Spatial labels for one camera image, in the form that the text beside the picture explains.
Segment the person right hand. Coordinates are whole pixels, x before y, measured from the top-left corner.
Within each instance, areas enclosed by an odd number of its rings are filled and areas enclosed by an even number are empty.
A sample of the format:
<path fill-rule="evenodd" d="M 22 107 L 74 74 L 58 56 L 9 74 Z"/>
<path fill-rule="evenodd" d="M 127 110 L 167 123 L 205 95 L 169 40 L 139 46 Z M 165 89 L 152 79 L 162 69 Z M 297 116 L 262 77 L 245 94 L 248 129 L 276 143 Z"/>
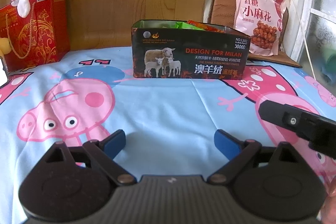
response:
<path fill-rule="evenodd" d="M 321 208 L 321 221 L 324 224 L 336 222 L 336 177 L 330 183 L 328 195 Z"/>

